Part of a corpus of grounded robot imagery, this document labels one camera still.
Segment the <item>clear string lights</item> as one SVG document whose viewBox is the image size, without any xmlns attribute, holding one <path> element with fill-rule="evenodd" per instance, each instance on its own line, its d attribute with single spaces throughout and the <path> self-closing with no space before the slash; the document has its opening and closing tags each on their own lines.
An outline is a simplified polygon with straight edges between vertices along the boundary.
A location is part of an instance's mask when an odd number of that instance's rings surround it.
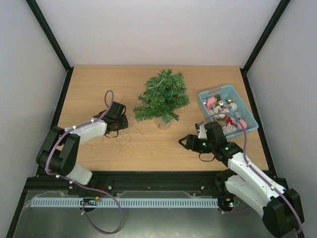
<svg viewBox="0 0 317 238">
<path fill-rule="evenodd" d="M 113 138 L 118 143 L 118 145 L 120 146 L 119 153 L 126 145 L 131 142 L 133 135 L 139 134 L 145 136 L 144 133 L 142 133 L 137 127 L 133 125 L 133 123 L 135 122 L 134 119 L 130 119 L 128 120 L 128 122 L 128 130 L 118 130 L 116 132 L 117 135 L 115 135 L 114 132 L 110 132 L 105 135 L 106 138 Z"/>
</svg>

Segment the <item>small green christmas tree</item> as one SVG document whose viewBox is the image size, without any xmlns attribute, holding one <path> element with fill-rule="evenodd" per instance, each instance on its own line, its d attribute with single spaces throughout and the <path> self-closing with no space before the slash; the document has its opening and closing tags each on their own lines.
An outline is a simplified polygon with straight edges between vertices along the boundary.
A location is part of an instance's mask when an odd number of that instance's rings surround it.
<svg viewBox="0 0 317 238">
<path fill-rule="evenodd" d="M 179 120 L 177 110 L 190 105 L 183 73 L 162 69 L 145 83 L 145 91 L 138 96 L 141 102 L 133 109 L 136 121 L 156 120 L 159 129 L 168 129 Z"/>
</svg>

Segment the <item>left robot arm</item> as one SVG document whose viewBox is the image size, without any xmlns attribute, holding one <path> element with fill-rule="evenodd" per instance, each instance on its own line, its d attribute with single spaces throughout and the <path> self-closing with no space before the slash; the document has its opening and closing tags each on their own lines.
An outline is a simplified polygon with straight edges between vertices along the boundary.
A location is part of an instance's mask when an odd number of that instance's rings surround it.
<svg viewBox="0 0 317 238">
<path fill-rule="evenodd" d="M 77 164 L 79 147 L 95 137 L 128 128 L 125 112 L 125 105 L 113 101 L 107 110 L 88 122 L 68 128 L 52 127 L 38 152 L 37 164 L 50 175 L 87 185 L 93 173 Z"/>
</svg>

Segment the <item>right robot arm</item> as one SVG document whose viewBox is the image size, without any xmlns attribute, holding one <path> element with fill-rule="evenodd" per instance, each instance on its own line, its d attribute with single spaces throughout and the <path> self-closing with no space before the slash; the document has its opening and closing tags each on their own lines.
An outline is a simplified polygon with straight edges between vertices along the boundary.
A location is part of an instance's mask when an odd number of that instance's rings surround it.
<svg viewBox="0 0 317 238">
<path fill-rule="evenodd" d="M 197 124 L 196 129 L 197 135 L 188 134 L 179 144 L 199 154 L 212 153 L 227 166 L 216 179 L 219 193 L 232 193 L 241 198 L 260 215 L 267 230 L 276 238 L 302 231 L 305 219 L 297 191 L 286 189 L 260 170 L 245 150 L 227 141 L 217 122 Z"/>
</svg>

